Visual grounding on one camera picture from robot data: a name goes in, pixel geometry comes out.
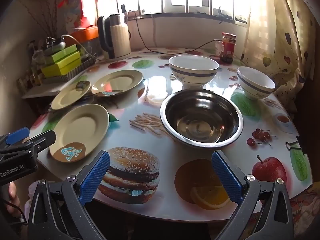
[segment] glass jar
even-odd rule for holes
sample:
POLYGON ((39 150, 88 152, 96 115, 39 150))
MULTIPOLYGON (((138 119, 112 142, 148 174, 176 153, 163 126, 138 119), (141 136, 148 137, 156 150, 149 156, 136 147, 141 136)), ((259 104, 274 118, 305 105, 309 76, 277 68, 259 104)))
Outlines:
POLYGON ((222 33, 222 45, 220 52, 220 60, 227 64, 233 61, 233 52, 235 50, 236 35, 230 33, 222 33))

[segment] blue gripper pad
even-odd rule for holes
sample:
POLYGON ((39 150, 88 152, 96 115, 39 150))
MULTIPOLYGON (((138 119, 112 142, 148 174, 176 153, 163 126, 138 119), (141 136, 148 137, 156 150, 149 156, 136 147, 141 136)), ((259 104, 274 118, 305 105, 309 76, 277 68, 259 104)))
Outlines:
POLYGON ((212 154, 211 164, 230 200, 240 205, 243 201, 242 186, 218 152, 212 154))
POLYGON ((21 128, 20 130, 10 133, 5 140, 5 143, 7 145, 13 145, 23 140, 24 138, 27 138, 29 136, 29 133, 30 131, 27 127, 21 128))
POLYGON ((110 156, 104 152, 95 166, 91 169, 88 176, 80 185, 79 201, 82 206, 90 202, 96 193, 103 176, 106 174, 110 165, 110 156))

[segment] white bowl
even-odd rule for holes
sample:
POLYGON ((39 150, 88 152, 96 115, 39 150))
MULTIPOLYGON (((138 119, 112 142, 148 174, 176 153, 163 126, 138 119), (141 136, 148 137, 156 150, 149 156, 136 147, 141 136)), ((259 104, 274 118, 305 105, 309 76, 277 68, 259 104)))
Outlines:
POLYGON ((203 86, 209 83, 219 69, 219 64, 207 57, 178 55, 169 59, 174 77, 188 86, 203 86))
POLYGON ((245 96, 252 100, 266 98, 276 88, 271 78, 254 68, 239 67, 237 76, 245 96))

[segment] hand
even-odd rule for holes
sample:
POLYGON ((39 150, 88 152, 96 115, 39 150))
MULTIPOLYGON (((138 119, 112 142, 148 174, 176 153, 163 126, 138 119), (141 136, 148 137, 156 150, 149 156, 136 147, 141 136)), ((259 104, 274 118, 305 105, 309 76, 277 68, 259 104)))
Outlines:
MULTIPOLYGON (((9 196, 10 196, 10 203, 20 206, 20 200, 17 195, 17 188, 16 185, 13 182, 10 182, 9 184, 9 196)), ((20 211, 12 206, 7 205, 7 210, 8 212, 13 216, 13 217, 20 217, 20 211)))

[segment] apple stem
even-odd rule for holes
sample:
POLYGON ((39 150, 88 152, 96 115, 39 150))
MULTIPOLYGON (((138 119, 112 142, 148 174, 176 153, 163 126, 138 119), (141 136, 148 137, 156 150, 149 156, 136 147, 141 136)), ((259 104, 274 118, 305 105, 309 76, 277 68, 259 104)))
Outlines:
POLYGON ((259 159, 259 161, 260 161, 261 163, 263 163, 263 161, 262 161, 262 159, 260 158, 259 155, 257 155, 257 158, 259 159))

